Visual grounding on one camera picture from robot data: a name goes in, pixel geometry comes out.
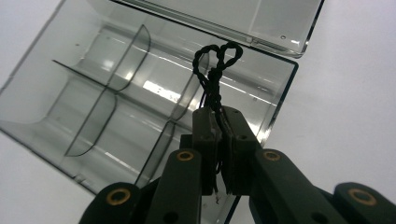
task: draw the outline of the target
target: black wire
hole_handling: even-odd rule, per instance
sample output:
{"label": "black wire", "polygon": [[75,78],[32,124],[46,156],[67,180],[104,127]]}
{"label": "black wire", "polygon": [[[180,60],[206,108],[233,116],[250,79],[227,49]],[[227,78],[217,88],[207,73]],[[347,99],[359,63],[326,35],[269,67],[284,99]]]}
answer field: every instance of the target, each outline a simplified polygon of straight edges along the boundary
{"label": "black wire", "polygon": [[[227,49],[235,49],[235,56],[225,63],[224,57]],[[199,71],[199,60],[204,54],[209,53],[210,50],[216,52],[216,57],[219,60],[216,67],[212,67],[210,69],[206,78],[205,75]],[[204,106],[209,106],[217,114],[220,112],[221,95],[219,93],[219,81],[222,77],[222,71],[224,71],[227,67],[235,64],[238,59],[242,57],[242,54],[242,48],[235,42],[228,42],[221,47],[217,45],[209,45],[203,47],[195,53],[194,60],[192,61],[192,72],[198,77],[201,86],[204,88],[200,107],[202,107],[202,105],[204,104]]]}

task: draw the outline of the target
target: screw hole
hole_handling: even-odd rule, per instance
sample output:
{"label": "screw hole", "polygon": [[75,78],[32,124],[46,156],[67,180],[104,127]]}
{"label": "screw hole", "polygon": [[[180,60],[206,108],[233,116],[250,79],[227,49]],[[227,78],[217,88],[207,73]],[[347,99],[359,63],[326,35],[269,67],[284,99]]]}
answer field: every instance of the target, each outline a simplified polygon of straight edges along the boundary
{"label": "screw hole", "polygon": [[168,212],[163,216],[163,221],[165,223],[175,223],[178,220],[178,214],[176,212]]}
{"label": "screw hole", "polygon": [[267,159],[268,161],[279,161],[280,156],[274,151],[266,151],[264,152],[264,158]]}
{"label": "screw hole", "polygon": [[365,205],[373,206],[376,205],[375,197],[369,192],[362,189],[350,189],[348,191],[350,197],[352,197],[356,202]]}
{"label": "screw hole", "polygon": [[177,159],[180,161],[190,161],[194,158],[194,154],[189,151],[182,151],[177,153]]}
{"label": "screw hole", "polygon": [[312,219],[316,221],[317,223],[325,224],[328,223],[329,220],[321,213],[315,212],[311,215]]}
{"label": "screw hole", "polygon": [[110,205],[119,205],[126,203],[131,197],[131,191],[128,189],[113,189],[106,197],[106,201]]}

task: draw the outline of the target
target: clear plastic box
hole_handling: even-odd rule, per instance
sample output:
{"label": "clear plastic box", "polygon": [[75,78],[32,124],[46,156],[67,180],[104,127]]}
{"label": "clear plastic box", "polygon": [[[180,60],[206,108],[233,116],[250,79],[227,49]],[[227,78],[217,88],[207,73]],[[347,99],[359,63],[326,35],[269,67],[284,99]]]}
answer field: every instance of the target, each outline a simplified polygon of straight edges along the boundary
{"label": "clear plastic box", "polygon": [[[194,53],[226,42],[138,7],[64,0],[1,90],[0,129],[94,193],[120,181],[144,187],[191,133],[203,92]],[[220,80],[222,104],[263,145],[298,65],[242,48]],[[216,62],[206,54],[200,70]],[[203,198],[203,223],[228,216],[234,196],[219,189],[219,204]]]}

